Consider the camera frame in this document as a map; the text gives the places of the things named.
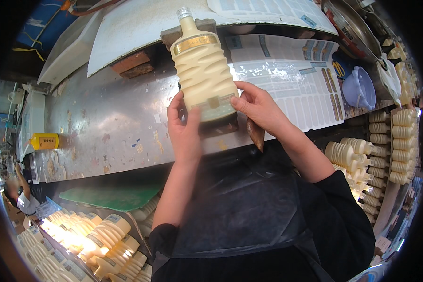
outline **blue bucket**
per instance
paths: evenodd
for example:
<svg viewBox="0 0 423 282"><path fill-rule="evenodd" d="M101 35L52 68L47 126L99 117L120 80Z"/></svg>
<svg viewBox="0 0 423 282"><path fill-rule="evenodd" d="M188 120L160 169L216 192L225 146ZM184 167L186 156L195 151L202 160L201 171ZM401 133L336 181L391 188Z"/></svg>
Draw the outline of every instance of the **blue bucket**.
<svg viewBox="0 0 423 282"><path fill-rule="evenodd" d="M343 82L343 95L350 106L367 110L374 109L376 93L373 82L368 73L359 66L355 66L352 74Z"/></svg>

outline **person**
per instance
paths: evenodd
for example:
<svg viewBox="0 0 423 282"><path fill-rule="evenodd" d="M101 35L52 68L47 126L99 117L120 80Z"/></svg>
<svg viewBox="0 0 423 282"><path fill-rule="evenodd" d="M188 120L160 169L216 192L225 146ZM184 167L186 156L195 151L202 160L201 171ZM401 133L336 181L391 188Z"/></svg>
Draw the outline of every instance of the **person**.
<svg viewBox="0 0 423 282"><path fill-rule="evenodd" d="M27 181L21 173L21 167L18 163L14 165L14 169L17 174L17 179L14 177L8 178L5 182L5 195L10 200L11 204L21 210L26 215L33 215L36 213L36 207L45 199L37 199L33 195L35 192L32 191ZM19 195L20 187L23 188L22 193Z"/></svg>
<svg viewBox="0 0 423 282"><path fill-rule="evenodd" d="M152 281L338 282L365 270L375 237L343 173L268 92L235 84L243 92L232 106L277 138L300 176L270 167L270 160L243 161L209 187L193 189L202 178L200 109L193 107L184 125L177 93L167 112L175 162L149 235Z"/></svg>

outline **yellow bottle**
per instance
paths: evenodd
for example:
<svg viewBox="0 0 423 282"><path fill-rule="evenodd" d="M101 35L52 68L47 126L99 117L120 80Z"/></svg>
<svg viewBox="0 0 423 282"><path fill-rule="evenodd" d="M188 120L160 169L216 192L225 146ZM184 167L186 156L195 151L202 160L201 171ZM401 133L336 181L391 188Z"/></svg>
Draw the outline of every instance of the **yellow bottle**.
<svg viewBox="0 0 423 282"><path fill-rule="evenodd" d="M198 30L188 8L177 11L182 29L170 50L186 110L201 108L201 121L212 121L236 112L230 101L238 97L230 67L216 34Z"/></svg>
<svg viewBox="0 0 423 282"><path fill-rule="evenodd" d="M56 149L59 145L59 137L56 133L34 133L28 141L35 150Z"/></svg>

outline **metal workbench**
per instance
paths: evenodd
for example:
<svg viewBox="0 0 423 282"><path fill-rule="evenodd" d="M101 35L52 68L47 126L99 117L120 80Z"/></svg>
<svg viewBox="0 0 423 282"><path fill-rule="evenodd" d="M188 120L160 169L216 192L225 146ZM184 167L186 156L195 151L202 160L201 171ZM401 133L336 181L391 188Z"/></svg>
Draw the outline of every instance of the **metal workbench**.
<svg viewBox="0 0 423 282"><path fill-rule="evenodd" d="M90 78L86 71L87 65L82 66L46 97L45 132L60 134L60 147L35 152L40 181L99 176L174 161L166 116L179 90L174 62L163 60L154 71L133 79L124 79L109 67ZM380 101L376 109L391 104ZM347 119L364 113L365 109L345 105ZM244 114L238 113L238 123L237 132L204 139L204 154L252 144ZM266 133L265 140L272 138Z"/></svg>

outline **bottle neck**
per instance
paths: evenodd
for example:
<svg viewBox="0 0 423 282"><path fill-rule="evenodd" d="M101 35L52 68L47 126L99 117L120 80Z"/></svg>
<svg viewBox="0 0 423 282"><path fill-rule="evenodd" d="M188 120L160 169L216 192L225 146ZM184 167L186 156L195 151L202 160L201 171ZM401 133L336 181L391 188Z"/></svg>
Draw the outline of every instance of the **bottle neck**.
<svg viewBox="0 0 423 282"><path fill-rule="evenodd" d="M197 27L194 23L192 17L185 17L180 20L180 27L182 28L182 33L185 35L188 31L196 31Z"/></svg>

